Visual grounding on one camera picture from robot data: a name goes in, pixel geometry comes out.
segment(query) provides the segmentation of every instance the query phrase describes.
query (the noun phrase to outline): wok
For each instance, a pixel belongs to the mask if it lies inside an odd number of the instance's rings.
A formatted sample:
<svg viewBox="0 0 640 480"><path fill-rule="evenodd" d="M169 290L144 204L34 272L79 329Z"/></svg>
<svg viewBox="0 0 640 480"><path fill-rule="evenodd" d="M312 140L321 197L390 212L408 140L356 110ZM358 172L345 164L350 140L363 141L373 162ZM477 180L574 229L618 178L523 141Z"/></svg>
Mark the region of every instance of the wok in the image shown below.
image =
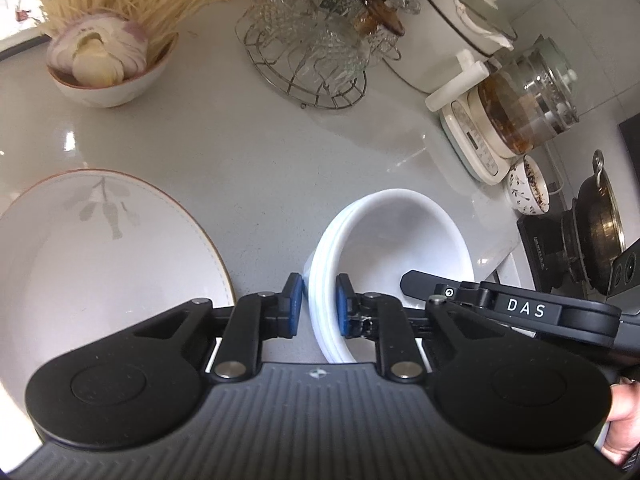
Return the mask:
<svg viewBox="0 0 640 480"><path fill-rule="evenodd" d="M600 150L593 154L593 176L580 186L574 207L587 278L606 296L613 260L625 250L625 235Z"/></svg>

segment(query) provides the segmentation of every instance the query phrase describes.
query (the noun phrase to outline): garlic bulb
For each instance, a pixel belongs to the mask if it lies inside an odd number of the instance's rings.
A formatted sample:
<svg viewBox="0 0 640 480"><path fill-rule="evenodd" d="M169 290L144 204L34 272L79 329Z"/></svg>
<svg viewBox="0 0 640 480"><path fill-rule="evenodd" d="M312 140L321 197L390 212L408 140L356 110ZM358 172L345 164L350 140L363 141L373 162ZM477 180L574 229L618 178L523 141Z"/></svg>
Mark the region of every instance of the garlic bulb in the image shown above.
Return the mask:
<svg viewBox="0 0 640 480"><path fill-rule="evenodd" d="M148 39L140 26L101 12L71 23L47 49L47 63L84 86L121 83L145 71Z"/></svg>

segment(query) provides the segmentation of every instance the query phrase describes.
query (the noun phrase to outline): white bowl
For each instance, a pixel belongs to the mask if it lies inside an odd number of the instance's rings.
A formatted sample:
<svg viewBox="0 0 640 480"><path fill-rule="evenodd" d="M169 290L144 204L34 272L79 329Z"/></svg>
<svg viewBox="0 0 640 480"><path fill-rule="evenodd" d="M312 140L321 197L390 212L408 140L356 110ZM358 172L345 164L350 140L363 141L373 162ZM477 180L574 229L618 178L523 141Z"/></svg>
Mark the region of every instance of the white bowl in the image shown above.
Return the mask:
<svg viewBox="0 0 640 480"><path fill-rule="evenodd" d="M18 408L42 364L191 298L234 304L224 263L195 220L114 171L71 171L25 192L0 216L0 254L0 382L15 401L0 388L5 471L38 445Z"/></svg>
<svg viewBox="0 0 640 480"><path fill-rule="evenodd" d="M330 363L374 358L371 342L347 343L340 334L335 277L346 272L356 292L391 294L405 306L423 308L400 291L402 275L413 269L474 279L460 231L433 200L408 189L387 189L357 200L334 218L304 271L314 333Z"/></svg>
<svg viewBox="0 0 640 480"><path fill-rule="evenodd" d="M549 211L549 191L545 177L529 155L525 155L511 167L504 178L504 190L511 206L522 214L542 215Z"/></svg>
<svg viewBox="0 0 640 480"><path fill-rule="evenodd" d="M171 43L159 54L158 60L151 69L122 83L104 88L78 86L71 76L50 66L47 69L56 86L72 101L93 108L112 108L128 103L149 88L164 72L177 43L178 35L176 34Z"/></svg>

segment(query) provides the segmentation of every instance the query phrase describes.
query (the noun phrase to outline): countertop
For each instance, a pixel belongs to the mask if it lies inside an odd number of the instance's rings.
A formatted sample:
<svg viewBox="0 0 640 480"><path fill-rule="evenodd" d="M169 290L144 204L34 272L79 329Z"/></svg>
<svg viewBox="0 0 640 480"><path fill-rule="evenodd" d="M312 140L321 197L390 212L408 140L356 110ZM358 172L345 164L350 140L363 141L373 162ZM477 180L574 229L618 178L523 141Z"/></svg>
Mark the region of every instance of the countertop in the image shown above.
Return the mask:
<svg viewBox="0 0 640 480"><path fill-rule="evenodd" d="M72 168L140 177L178 200L214 241L236 294L279 289L302 270L333 217L371 192L406 187L454 219L487 277L517 245L502 186L475 181L424 96L384 63L366 97L340 112L302 109L249 62L234 24L250 0L213 4L185 23L162 78L135 101L68 101L45 69L46 46L0 62L0 211ZM294 341L264 358L322 362L308 314Z"/></svg>

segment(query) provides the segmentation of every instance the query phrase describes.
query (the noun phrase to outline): glass jar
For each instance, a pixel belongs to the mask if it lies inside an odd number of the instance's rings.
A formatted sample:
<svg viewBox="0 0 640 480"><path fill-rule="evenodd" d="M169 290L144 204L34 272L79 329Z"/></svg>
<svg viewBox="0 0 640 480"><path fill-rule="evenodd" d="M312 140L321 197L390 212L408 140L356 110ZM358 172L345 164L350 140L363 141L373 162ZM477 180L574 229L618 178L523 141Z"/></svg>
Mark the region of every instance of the glass jar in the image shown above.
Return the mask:
<svg viewBox="0 0 640 480"><path fill-rule="evenodd" d="M500 140L516 155L530 152L573 124L577 76L549 39L478 85L478 96Z"/></svg>

